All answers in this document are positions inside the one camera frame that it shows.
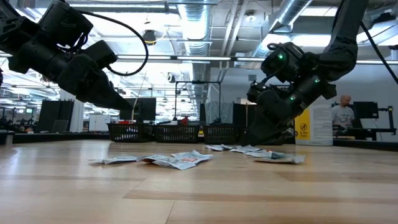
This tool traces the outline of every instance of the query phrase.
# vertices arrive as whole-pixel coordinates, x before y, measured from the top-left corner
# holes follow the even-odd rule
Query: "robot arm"
[[[243,145],[260,144],[278,138],[294,118],[302,114],[320,96],[336,96],[336,86],[329,82],[346,75],[356,65],[356,37],[369,0],[343,0],[336,14],[329,45],[321,54],[304,53],[291,42],[270,44],[273,50],[261,65],[267,75],[253,82],[248,99],[257,103],[252,125],[244,135]],[[290,82],[287,90],[266,87],[276,77]]]
[[[36,24],[0,0],[0,50],[12,55],[10,70],[27,73],[31,68],[82,102],[131,111],[102,71],[117,60],[106,42],[80,49],[92,28],[88,19],[61,1],[53,1]]]

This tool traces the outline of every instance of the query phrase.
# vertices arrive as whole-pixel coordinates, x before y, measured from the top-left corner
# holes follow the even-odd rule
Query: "black basket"
[[[146,142],[153,140],[153,126],[148,124],[108,124],[111,141]]]
[[[169,143],[197,143],[199,126],[157,125],[155,140]]]
[[[214,125],[204,126],[205,144],[235,144],[242,133],[239,126]]]

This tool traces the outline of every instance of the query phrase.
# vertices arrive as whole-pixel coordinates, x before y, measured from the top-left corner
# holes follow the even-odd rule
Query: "ceiling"
[[[145,30],[154,30],[157,42],[155,45],[149,46],[150,55],[186,55],[187,45],[192,43],[187,40],[187,33],[193,34],[195,29],[187,32],[187,23],[181,17],[181,8],[176,2],[189,2],[190,0],[168,1],[168,13],[162,13],[165,9],[163,1],[157,2],[137,2],[137,1],[67,1],[71,6],[81,10],[95,12],[102,16],[107,16],[119,20],[131,27],[135,28],[139,33],[143,34]],[[21,0],[10,0],[10,3],[16,7],[20,5],[28,5],[29,7],[16,7],[18,12],[23,16],[27,16],[33,21],[39,22],[44,14],[46,7],[50,4],[49,0],[27,1],[21,4]],[[235,16],[231,15],[233,4],[239,2]],[[240,11],[242,9],[242,1],[235,0],[218,0],[217,4],[209,5],[208,11],[208,34],[202,43],[209,46],[205,56],[221,56],[223,51],[223,42],[225,40],[227,26],[229,21],[233,19],[231,33],[228,37],[228,45],[233,42],[230,54],[241,54],[250,56],[251,52],[263,41],[268,38],[272,42],[288,42],[303,47],[304,51],[319,53],[328,44],[330,39],[328,33],[331,28],[333,16],[336,13],[336,7],[340,0],[314,0],[307,7],[300,17],[294,23],[294,29],[290,33],[274,33],[265,35],[264,24],[270,15],[277,13],[280,8],[281,1],[263,1],[253,0],[246,5],[245,14],[251,12],[255,17],[254,21],[249,21],[247,16],[242,16],[239,24]],[[370,0],[369,12],[375,14],[382,12],[392,12],[395,14],[397,9],[395,5],[397,0]],[[129,30],[104,21],[95,17],[87,16],[94,24],[94,29],[90,32],[89,41],[85,47],[94,44],[96,41],[105,40],[117,55],[144,55],[144,48],[140,40],[135,37]],[[371,29],[375,40],[379,45],[382,54],[388,57],[390,50],[388,45],[398,44],[398,22],[392,21],[390,24],[382,24],[375,29]],[[237,35],[233,38],[233,31],[237,29]],[[359,59],[377,59],[377,55],[367,42],[367,38],[358,35]],[[4,70],[4,85],[17,85],[17,88],[2,88],[0,105],[12,106],[17,105],[20,100],[8,100],[5,98],[15,99],[22,98],[26,101],[40,101],[43,98],[57,99],[59,98],[60,89],[54,83],[48,83],[37,72],[30,70],[27,74],[20,74],[8,70],[7,60],[2,55],[0,57],[0,65]],[[119,72],[133,71],[140,66],[140,62],[116,62],[112,67]],[[109,79],[114,86],[123,90],[122,96],[153,96],[158,97],[159,113],[165,116],[172,116],[174,113],[175,101],[175,84],[169,83],[167,78],[173,75],[178,81],[190,81],[195,76],[195,67],[190,62],[170,62],[170,63],[148,63],[140,74],[132,77],[120,77],[112,74],[105,69]],[[217,79],[218,73],[209,74],[211,79]],[[207,87],[195,87],[187,84],[178,86],[181,94],[177,101],[178,114],[197,115],[197,103],[206,100]],[[93,112],[95,106],[88,106],[88,111]]]

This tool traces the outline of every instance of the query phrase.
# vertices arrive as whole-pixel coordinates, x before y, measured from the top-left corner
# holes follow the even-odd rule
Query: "wooden table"
[[[188,170],[89,159],[191,151]],[[302,165],[253,162],[201,144],[84,140],[0,148],[0,223],[398,223],[398,153],[279,146]]]

